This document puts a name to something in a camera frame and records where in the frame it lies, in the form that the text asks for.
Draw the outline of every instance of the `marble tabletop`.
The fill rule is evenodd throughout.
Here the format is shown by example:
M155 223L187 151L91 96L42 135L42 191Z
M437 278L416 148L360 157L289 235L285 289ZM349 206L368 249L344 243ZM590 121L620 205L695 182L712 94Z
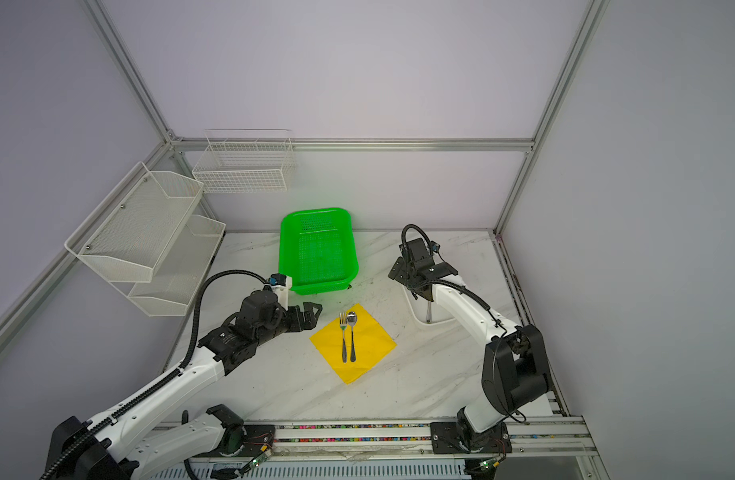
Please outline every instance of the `marble tabletop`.
M487 231L428 232L445 260L490 306L519 322L516 307ZM387 278L399 256L399 232L355 232L359 274L352 288L312 296L291 293L290 304L321 303L318 328L338 312L360 303L397 343L372 370L346 385L316 351L310 332L286 333L260 347L256 356L229 376L198 392L183 406L195 416L226 404L248 420L332 420L452 417L482 390L482 350L458 322L421 325L413 317L403 287ZM277 271L279 234L227 234L211 274L228 269L263 276ZM212 283L202 301L200 337L239 310L260 286L244 276ZM186 352L191 321L169 360ZM167 421L177 422L178 414ZM552 416L545 396L520 409L528 417Z

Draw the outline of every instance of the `green plastic basket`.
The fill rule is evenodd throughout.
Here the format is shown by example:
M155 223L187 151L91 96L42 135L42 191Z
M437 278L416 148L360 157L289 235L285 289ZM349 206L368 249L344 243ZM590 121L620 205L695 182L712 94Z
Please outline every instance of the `green plastic basket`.
M282 221L279 273L299 295L345 290L357 276L352 217L343 208L304 210Z

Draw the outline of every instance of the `black mounting plate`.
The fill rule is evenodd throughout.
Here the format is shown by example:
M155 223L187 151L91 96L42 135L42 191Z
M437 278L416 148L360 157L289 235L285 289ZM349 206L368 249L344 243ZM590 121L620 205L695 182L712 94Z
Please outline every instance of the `black mounting plate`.
M247 423L243 426L245 437L242 439L242 450L236 455L237 457L245 458L261 455L261 447L264 443L274 446L274 434L276 427L273 425L248 425ZM196 457L220 457L221 451L219 448L211 450L210 452L200 453L195 455Z
M432 422L431 450L434 453L511 453L511 440L507 426L500 422L490 430L483 432L477 439L478 447L467 452L460 444L456 422Z

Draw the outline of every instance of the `yellow cloth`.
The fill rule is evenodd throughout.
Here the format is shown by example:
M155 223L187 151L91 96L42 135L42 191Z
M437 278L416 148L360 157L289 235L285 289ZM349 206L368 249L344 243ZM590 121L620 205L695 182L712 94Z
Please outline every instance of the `yellow cloth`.
M352 328L346 326L346 363L342 359L342 334L339 319L328 323L310 338L325 361L344 383L352 383L381 361L397 346L386 330L359 303L347 312L357 313L354 346L357 361L352 361Z

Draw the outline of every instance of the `white mesh shelf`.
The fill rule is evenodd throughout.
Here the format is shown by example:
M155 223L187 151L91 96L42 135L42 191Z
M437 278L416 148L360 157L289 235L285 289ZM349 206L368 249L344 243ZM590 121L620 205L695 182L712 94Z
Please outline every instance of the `white mesh shelf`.
M73 252L107 282L151 282L202 197L198 180L138 168L142 178Z
M207 130L210 131L246 130ZM290 138L217 140L208 137L208 148L192 173L205 183L205 192L209 194L236 194L285 191L295 170Z
M190 216L152 281L136 283L127 297L149 316L184 316L225 228L219 221Z

